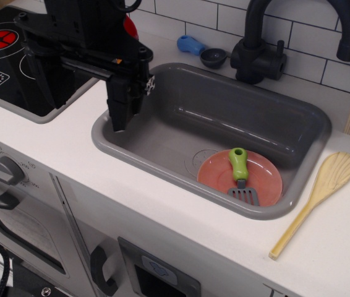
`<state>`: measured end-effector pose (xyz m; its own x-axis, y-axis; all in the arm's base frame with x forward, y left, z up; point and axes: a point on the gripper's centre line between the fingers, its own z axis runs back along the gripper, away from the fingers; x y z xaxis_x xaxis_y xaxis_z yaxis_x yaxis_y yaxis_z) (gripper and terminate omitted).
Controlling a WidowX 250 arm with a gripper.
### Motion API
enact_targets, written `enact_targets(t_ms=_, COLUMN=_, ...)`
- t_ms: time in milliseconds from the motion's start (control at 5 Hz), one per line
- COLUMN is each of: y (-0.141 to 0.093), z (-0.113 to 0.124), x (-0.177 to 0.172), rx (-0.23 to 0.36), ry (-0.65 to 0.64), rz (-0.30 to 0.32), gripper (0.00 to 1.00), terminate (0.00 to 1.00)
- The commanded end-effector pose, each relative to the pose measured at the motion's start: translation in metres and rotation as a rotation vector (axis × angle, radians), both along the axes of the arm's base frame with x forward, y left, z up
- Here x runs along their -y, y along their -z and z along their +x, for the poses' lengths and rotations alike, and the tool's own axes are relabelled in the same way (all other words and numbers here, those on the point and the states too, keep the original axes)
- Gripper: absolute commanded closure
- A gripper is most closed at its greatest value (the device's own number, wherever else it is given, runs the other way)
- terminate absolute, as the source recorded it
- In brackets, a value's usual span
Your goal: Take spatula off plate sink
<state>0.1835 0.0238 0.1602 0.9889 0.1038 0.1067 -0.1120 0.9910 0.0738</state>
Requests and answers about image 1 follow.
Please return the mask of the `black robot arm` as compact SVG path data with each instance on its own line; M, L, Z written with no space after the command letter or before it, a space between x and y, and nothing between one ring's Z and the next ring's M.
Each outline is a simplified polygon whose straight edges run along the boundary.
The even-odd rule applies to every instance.
M30 70L49 105L60 108L76 92L78 74L106 83L113 130L126 129L154 88L153 51L125 27L140 1L45 1L46 13L20 13Z

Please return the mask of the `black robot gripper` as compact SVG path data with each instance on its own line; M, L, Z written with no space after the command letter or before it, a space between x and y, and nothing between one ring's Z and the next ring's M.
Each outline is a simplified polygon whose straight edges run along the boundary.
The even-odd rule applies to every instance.
M92 20L91 32L82 28L82 21L62 22L50 14L21 13L14 22L25 35L24 53L32 75L45 100L55 109L65 105L77 91L74 71L69 70L73 68L100 79L129 76L141 93L155 87L148 66L153 51L127 32L124 15L110 25ZM106 86L113 131L124 131L134 117L134 88L125 77L112 77Z

